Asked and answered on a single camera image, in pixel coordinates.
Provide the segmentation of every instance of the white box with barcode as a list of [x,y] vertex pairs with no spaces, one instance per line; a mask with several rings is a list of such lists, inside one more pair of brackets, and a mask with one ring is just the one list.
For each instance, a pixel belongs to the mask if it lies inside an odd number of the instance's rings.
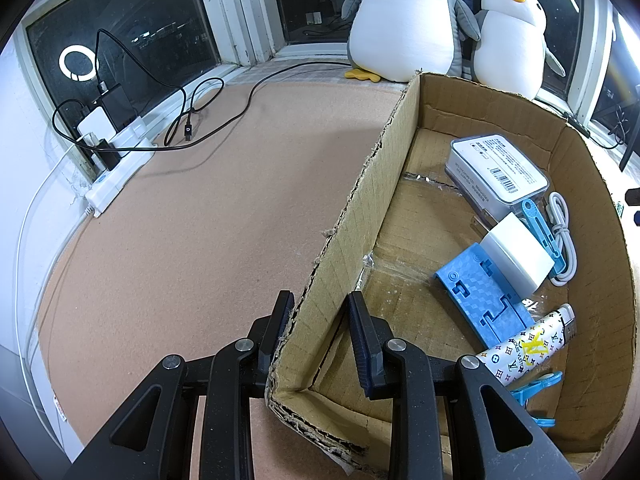
[[499,222],[526,198],[537,202],[549,187],[546,176],[500,135],[451,142],[445,171],[477,213]]

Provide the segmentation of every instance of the small penguin plush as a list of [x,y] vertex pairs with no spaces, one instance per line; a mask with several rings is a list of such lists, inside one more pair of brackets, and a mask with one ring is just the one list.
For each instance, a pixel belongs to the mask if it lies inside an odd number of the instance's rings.
[[460,76],[458,24],[480,39],[462,0],[345,0],[342,18],[353,16],[347,49],[354,70],[345,76],[362,80],[407,82],[416,70]]
[[564,68],[546,47],[546,15],[538,0],[482,0],[476,14],[481,40],[472,55],[473,78],[487,86],[533,99],[546,63]]

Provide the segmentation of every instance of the penguin's white belly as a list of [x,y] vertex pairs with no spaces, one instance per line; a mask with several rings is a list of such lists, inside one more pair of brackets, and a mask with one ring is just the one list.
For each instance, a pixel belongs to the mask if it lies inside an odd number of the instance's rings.
[[447,0],[362,0],[349,39],[361,68],[391,81],[416,70],[444,74],[453,61]]
[[490,10],[474,54],[474,72],[484,85],[533,99],[545,67],[540,30],[513,16]]

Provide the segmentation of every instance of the blue clothespin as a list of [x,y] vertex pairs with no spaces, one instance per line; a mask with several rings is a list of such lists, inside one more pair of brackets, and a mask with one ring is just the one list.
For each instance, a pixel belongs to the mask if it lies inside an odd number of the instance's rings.
[[562,256],[562,252],[556,243],[556,239],[551,234],[551,230],[549,229],[549,226],[546,225],[545,219],[540,213],[535,202],[526,198],[522,201],[521,207],[522,219],[524,220],[525,225],[554,261],[554,266],[549,271],[549,277],[554,278],[566,267],[564,256]]
[[[527,401],[535,394],[541,392],[549,386],[558,384],[562,380],[562,372],[554,372],[552,374],[543,375],[535,381],[531,381],[526,386],[511,391],[511,395],[518,401],[519,405],[527,407]],[[535,418],[532,417],[540,428],[552,428],[556,421],[552,418]]]

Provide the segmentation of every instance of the blue plastic part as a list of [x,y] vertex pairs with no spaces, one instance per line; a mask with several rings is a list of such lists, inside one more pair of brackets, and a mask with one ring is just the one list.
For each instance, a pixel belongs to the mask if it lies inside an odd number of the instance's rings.
[[[558,384],[562,380],[562,372],[554,372],[547,374],[535,381],[531,381],[526,386],[511,391],[511,395],[521,406],[525,406],[527,400],[535,394],[540,393],[545,388]],[[540,428],[552,428],[556,425],[556,421],[552,418],[535,418],[533,420]]]
[[486,348],[533,325],[516,291],[479,244],[435,273]]
[[521,202],[520,206],[522,208],[522,216],[525,225],[554,261],[554,266],[549,271],[549,277],[554,278],[566,267],[564,256],[562,256],[562,252],[560,251],[554,236],[551,234],[549,226],[546,225],[545,219],[536,206],[536,203],[533,202],[533,200],[526,198]]

